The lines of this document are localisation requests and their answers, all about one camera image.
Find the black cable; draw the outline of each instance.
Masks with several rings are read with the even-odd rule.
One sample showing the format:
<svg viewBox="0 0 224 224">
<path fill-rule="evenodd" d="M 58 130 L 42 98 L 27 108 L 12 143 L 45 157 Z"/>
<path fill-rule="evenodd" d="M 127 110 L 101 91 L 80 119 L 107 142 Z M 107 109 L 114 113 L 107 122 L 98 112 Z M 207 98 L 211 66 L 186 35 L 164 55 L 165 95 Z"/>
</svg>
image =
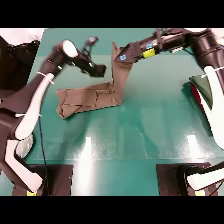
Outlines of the black cable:
<svg viewBox="0 0 224 224">
<path fill-rule="evenodd" d="M 223 182 L 221 182 L 219 184 L 219 186 L 209 195 L 209 196 L 212 196 L 215 192 L 217 192 L 219 190 L 219 188 L 222 186 Z"/>
<path fill-rule="evenodd" d="M 192 54 L 190 51 L 188 51 L 188 50 L 186 50 L 186 49 L 184 49 L 184 51 L 186 51 L 188 54 L 194 56 L 194 54 Z"/>
<path fill-rule="evenodd" d="M 42 154 L 43 154 L 43 158 L 44 158 L 44 166 L 45 166 L 45 172 L 46 175 L 45 180 L 46 184 L 47 184 L 47 195 L 50 196 L 49 194 L 49 185 L 48 185 L 48 172 L 47 172 L 47 163 L 46 163 L 46 158 L 45 158 L 45 153 L 44 153 L 44 143 L 43 143 L 43 133 L 42 133 L 42 127 L 41 127 L 41 118 L 39 117 L 39 129 L 40 129 L 40 140 L 41 140 L 41 149 L 42 149 Z"/>
</svg>

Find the teal tabletop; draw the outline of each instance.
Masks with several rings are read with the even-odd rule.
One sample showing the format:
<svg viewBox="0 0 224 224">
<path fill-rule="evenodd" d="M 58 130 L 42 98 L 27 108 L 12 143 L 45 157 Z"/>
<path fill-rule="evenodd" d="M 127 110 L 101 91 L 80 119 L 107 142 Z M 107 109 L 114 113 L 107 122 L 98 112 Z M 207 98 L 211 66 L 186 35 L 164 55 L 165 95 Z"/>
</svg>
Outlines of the teal tabletop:
<svg viewBox="0 0 224 224">
<path fill-rule="evenodd" d="M 144 39 L 154 28 L 63 28 L 44 32 L 30 79 L 56 43 L 69 39 L 81 49 L 98 36 L 93 60 L 107 66 L 104 78 L 91 78 L 77 67 L 66 67 L 46 93 L 41 111 L 48 164 L 73 164 L 71 195 L 159 195 L 156 164 L 224 160 L 206 116 L 194 100 L 189 77 L 203 74 L 186 52 L 163 53 L 134 64 L 122 105 L 72 115 L 56 113 L 57 89 L 111 81 L 112 42 L 125 46 Z M 29 164 L 43 164 L 38 124 Z M 2 173 L 0 195 L 13 185 Z"/>
</svg>

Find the yellow label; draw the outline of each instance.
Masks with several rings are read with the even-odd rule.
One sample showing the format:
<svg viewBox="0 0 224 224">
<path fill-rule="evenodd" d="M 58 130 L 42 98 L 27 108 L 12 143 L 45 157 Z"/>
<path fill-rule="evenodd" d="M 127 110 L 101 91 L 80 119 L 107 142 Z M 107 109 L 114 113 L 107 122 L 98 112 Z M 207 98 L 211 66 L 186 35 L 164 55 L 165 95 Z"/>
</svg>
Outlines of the yellow label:
<svg viewBox="0 0 224 224">
<path fill-rule="evenodd" d="M 156 52 L 155 52 L 154 48 L 152 48 L 152 49 L 150 49 L 148 51 L 143 52 L 143 57 L 144 58 L 151 58 L 152 56 L 155 56 L 155 55 L 156 55 Z"/>
<path fill-rule="evenodd" d="M 201 190 L 201 191 L 195 191 L 195 195 L 196 196 L 205 196 L 205 191 Z"/>
<path fill-rule="evenodd" d="M 26 196 L 37 196 L 37 192 L 32 193 L 32 192 L 27 191 Z"/>
</svg>

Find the brown cloth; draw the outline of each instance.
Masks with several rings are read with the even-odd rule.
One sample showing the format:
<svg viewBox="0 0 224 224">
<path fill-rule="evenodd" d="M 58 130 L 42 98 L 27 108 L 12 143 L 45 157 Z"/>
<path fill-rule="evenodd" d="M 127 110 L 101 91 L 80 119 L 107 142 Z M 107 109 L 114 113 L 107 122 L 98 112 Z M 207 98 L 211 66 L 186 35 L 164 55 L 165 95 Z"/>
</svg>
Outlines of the brown cloth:
<svg viewBox="0 0 224 224">
<path fill-rule="evenodd" d="M 112 43 L 112 78 L 108 83 L 74 89 L 59 89 L 58 115 L 65 119 L 74 113 L 118 106 L 122 103 L 124 89 L 133 64 L 114 62 L 121 52 Z"/>
</svg>

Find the blue label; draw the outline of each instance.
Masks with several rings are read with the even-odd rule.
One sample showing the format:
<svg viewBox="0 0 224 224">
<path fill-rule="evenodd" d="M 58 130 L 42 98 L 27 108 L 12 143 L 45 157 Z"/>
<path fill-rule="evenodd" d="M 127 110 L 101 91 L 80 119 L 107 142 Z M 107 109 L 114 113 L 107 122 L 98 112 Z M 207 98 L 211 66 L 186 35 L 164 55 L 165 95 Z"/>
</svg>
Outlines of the blue label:
<svg viewBox="0 0 224 224">
<path fill-rule="evenodd" d="M 120 56 L 120 59 L 121 59 L 121 61 L 124 61 L 126 59 L 126 55 L 125 54 L 124 55 L 121 55 Z"/>
<path fill-rule="evenodd" d="M 150 48 L 152 48 L 152 44 L 147 44 L 147 45 L 145 46 L 145 48 L 146 48 L 146 49 L 150 49 Z"/>
</svg>

